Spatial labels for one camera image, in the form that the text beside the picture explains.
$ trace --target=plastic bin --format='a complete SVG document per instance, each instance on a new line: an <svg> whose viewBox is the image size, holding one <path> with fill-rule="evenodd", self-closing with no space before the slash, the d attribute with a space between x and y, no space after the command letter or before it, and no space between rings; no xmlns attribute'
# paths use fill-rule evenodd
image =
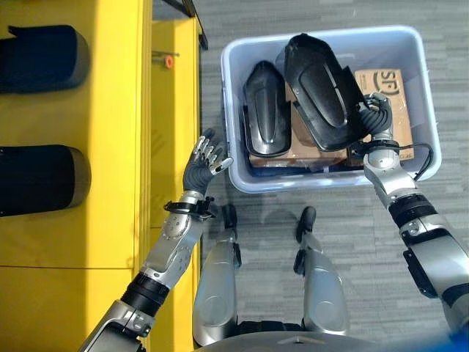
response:
<svg viewBox="0 0 469 352"><path fill-rule="evenodd" d="M433 176L441 165L441 150L420 34L408 26L380 26L308 34L326 41L340 64L343 67L350 66L352 72L372 68L401 69L413 141L429 143L434 150L433 162L421 180ZM278 65L278 54L294 35L296 34L235 40L221 54L226 137L229 154L234 159L229 169L233 185L246 193L262 193L369 184L363 170L302 175L253 175L242 136L241 117L245 99L243 85L257 62L268 60ZM424 148L416 148L415 158L403 161L402 166L413 176L424 162L426 153Z"/></svg>

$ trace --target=silver robot leg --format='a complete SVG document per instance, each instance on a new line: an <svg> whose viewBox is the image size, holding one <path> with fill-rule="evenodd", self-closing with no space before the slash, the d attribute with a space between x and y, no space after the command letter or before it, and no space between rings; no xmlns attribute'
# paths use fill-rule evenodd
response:
<svg viewBox="0 0 469 352"><path fill-rule="evenodd" d="M305 208L297 230L295 272L305 278L303 324L308 331L345 335L349 319L341 279L312 234L315 218L315 209Z"/></svg>
<svg viewBox="0 0 469 352"><path fill-rule="evenodd" d="M235 334L235 269L240 266L239 246L235 241L235 227L225 229L205 260L192 315L193 338L200 346Z"/></svg>

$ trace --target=robot finger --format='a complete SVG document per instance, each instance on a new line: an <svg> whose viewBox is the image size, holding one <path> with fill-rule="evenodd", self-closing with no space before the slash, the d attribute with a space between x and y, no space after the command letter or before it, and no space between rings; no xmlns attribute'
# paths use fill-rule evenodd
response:
<svg viewBox="0 0 469 352"><path fill-rule="evenodd" d="M210 172L212 175L218 175L220 172L228 169L233 164L233 158L228 157L222 161L217 161L214 165L210 166Z"/></svg>

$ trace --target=robot forearm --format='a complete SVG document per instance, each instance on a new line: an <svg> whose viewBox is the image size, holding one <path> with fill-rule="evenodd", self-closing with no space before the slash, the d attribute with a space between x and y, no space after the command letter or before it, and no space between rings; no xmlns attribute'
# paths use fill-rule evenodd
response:
<svg viewBox="0 0 469 352"><path fill-rule="evenodd" d="M136 338L149 334L156 312L187 269L193 247L202 235L202 219L190 215L189 208L200 205L203 198L199 192L185 191L180 201L173 203L179 211L169 214L140 272L79 351L144 351Z"/></svg>
<svg viewBox="0 0 469 352"><path fill-rule="evenodd" d="M439 298L451 330L469 321L469 256L443 216L400 166L394 150L365 155L365 175L399 227L407 246L404 258L418 289Z"/></svg>

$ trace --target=gray carpet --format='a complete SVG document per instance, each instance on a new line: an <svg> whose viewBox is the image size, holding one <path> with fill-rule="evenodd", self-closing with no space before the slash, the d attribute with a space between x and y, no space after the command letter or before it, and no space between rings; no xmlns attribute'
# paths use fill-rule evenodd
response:
<svg viewBox="0 0 469 352"><path fill-rule="evenodd" d="M407 24L424 39L443 163L420 187L469 242L468 1L198 0L210 50L202 53L202 126L222 133L220 54L241 37L383 24ZM176 13L155 2L155 18ZM292 271L297 218L317 209L315 234L344 283L350 335L391 341L445 331L439 301L423 297L402 258L397 228L369 186L243 194L218 177L208 194L237 207L243 266L237 273L241 320L299 323L303 283ZM204 255L219 221L206 223Z"/></svg>

